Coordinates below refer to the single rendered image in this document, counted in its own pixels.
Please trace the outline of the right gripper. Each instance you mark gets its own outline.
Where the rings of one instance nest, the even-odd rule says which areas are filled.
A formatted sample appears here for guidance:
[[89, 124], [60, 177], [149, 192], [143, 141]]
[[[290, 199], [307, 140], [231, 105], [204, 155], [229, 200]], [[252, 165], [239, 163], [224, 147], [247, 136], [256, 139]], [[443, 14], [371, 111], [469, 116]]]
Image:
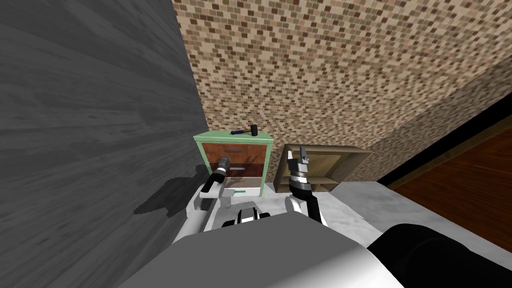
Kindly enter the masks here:
[[293, 157], [293, 151], [287, 151], [287, 167], [292, 175], [308, 172], [309, 158], [304, 146], [300, 147], [300, 158]]

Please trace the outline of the brown wooden door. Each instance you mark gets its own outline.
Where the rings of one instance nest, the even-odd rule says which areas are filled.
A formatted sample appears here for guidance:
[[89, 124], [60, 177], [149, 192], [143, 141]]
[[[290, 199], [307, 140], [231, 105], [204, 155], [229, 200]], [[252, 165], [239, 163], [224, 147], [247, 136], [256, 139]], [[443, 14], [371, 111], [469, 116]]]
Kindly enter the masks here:
[[512, 115], [388, 188], [512, 253]]

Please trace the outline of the green cabinet with brown drawers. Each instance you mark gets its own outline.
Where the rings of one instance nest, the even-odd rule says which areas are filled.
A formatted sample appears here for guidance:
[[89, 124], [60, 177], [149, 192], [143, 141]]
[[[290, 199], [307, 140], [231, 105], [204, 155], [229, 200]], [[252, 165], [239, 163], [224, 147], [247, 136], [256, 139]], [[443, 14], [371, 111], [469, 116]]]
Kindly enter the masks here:
[[225, 188], [223, 190], [223, 196], [225, 197], [261, 196], [263, 194], [271, 150], [274, 143], [273, 138], [268, 133], [258, 132], [257, 136], [251, 136], [249, 133], [231, 135], [230, 131], [210, 130], [195, 135], [193, 139], [210, 173], [217, 169], [219, 162], [208, 161], [202, 146], [203, 143], [267, 145], [262, 177], [226, 177], [224, 182]]

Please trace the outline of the open wooden shelf unit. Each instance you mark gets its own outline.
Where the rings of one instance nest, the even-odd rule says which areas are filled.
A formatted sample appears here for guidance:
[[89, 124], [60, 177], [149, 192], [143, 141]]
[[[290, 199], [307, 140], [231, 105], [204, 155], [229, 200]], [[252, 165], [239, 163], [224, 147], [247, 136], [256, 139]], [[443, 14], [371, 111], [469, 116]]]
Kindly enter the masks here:
[[[331, 192], [358, 168], [372, 151], [355, 146], [304, 145], [309, 160], [306, 179], [315, 192]], [[288, 193], [291, 173], [287, 160], [289, 153], [293, 158], [300, 156], [299, 144], [285, 144], [277, 167], [273, 185], [277, 193]]]

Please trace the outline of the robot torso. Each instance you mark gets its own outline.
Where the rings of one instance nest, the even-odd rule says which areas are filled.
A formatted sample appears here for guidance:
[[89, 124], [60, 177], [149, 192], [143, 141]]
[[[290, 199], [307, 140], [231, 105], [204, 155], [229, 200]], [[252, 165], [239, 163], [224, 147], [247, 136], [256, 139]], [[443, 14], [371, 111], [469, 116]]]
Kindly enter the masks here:
[[118, 288], [404, 288], [365, 246], [299, 212], [202, 231], [206, 217], [190, 211]]

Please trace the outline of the brown drawer front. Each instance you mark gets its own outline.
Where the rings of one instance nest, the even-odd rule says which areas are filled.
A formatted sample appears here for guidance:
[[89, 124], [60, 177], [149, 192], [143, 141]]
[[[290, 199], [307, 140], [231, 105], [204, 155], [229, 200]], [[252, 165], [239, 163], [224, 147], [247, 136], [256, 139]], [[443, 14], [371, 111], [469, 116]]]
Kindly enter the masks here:
[[264, 163], [267, 145], [244, 143], [202, 143], [205, 155], [210, 163], [229, 157], [231, 163]]
[[255, 162], [231, 162], [229, 169], [226, 170], [226, 177], [263, 177], [264, 163]]

